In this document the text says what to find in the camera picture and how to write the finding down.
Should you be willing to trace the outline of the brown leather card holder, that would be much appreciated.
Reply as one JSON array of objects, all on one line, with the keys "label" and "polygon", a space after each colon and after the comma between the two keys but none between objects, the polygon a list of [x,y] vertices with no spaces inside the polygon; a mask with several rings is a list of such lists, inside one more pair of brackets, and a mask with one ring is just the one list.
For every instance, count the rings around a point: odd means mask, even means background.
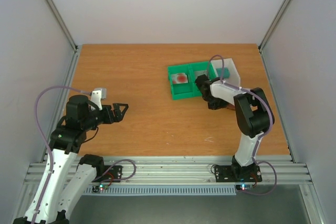
[{"label": "brown leather card holder", "polygon": [[228,105],[227,107],[226,107],[226,109],[228,109],[228,110],[230,110],[230,111],[235,111],[236,109],[235,109],[235,107],[233,106],[233,105]]}]

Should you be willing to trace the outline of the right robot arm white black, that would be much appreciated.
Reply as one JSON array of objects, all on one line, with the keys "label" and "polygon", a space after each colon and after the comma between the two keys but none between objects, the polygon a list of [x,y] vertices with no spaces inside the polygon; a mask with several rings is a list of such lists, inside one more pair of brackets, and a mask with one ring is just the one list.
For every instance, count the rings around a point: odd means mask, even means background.
[{"label": "right robot arm white black", "polygon": [[198,76],[195,84],[210,110],[223,109],[229,104],[235,107],[241,131],[239,147],[232,164],[219,169],[219,178],[246,182],[257,177],[256,153],[275,120],[263,89],[238,87],[220,78],[211,80],[205,74]]}]

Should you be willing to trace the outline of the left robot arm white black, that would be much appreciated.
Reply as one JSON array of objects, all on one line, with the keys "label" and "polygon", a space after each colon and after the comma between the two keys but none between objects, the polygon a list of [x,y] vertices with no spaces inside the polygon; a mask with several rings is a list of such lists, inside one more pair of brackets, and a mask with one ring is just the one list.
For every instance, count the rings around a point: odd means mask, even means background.
[{"label": "left robot arm white black", "polygon": [[69,223],[83,191],[92,181],[105,177],[108,168],[101,156],[86,154],[77,165],[69,183],[66,177],[79,150],[87,142],[87,132],[101,124],[121,122],[129,106],[126,103],[103,105],[102,90],[90,96],[73,95],[66,114],[58,122],[47,145],[48,158],[35,197],[22,217],[14,223]]}]

